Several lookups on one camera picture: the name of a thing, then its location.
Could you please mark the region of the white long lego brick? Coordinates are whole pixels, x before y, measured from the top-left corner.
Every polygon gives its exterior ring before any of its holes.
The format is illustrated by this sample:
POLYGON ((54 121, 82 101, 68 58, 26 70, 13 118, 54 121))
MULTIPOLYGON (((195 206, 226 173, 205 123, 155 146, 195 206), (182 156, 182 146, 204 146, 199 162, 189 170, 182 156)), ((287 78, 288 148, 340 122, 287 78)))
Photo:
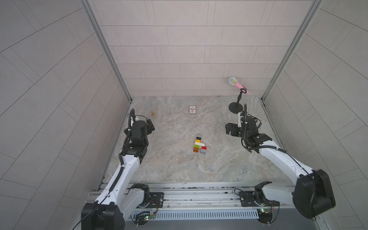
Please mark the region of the white long lego brick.
POLYGON ((205 146, 205 143, 195 143, 195 145, 199 145, 199 146, 201 146, 201 147, 203 147, 203 146, 205 146))

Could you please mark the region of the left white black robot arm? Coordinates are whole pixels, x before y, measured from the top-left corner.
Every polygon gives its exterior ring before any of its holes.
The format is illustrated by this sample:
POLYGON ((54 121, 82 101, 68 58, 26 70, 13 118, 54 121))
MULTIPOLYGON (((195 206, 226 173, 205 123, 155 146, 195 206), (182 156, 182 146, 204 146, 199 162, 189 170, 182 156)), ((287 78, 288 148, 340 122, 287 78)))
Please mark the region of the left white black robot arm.
POLYGON ((147 153, 148 135, 154 130, 150 119, 140 120, 131 109, 124 130, 126 138, 118 154, 120 164, 95 202, 84 205, 76 226, 83 230, 123 230, 134 209, 149 204, 149 186, 129 183, 147 153))

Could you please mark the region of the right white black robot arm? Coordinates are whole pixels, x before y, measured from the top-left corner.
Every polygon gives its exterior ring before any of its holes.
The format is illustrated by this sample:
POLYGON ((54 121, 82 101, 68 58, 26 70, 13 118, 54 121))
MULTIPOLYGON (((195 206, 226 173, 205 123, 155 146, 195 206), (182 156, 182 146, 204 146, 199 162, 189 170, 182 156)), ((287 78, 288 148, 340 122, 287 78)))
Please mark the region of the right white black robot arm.
POLYGON ((270 181, 255 186, 253 200, 258 206, 271 202, 293 206, 307 219, 312 219, 336 206, 329 175, 314 170, 281 149, 268 135, 259 133, 261 122, 247 113, 247 106, 231 103, 229 110, 238 115, 236 124, 228 123, 226 133, 239 137, 242 146, 269 159, 287 175, 293 186, 278 186, 270 181))

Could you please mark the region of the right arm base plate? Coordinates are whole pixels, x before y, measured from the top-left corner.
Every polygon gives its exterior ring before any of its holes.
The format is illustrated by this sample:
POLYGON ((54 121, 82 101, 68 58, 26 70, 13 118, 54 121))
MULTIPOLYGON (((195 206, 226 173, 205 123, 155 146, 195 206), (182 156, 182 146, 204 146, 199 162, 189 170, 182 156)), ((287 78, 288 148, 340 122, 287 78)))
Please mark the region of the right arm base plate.
POLYGON ((259 198, 252 191, 240 191, 237 194, 240 198, 242 207, 277 207, 280 205, 278 201, 267 200, 262 197, 259 198))

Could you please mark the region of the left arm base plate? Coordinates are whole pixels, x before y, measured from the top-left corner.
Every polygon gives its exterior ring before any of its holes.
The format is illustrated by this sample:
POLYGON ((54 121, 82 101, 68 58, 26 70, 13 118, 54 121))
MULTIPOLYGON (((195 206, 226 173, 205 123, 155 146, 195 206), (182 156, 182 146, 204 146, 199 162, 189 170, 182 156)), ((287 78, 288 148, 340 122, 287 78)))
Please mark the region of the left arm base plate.
POLYGON ((137 209, 156 209, 162 208, 164 201, 164 193, 163 192, 150 192, 149 202, 145 205, 138 205, 137 209))

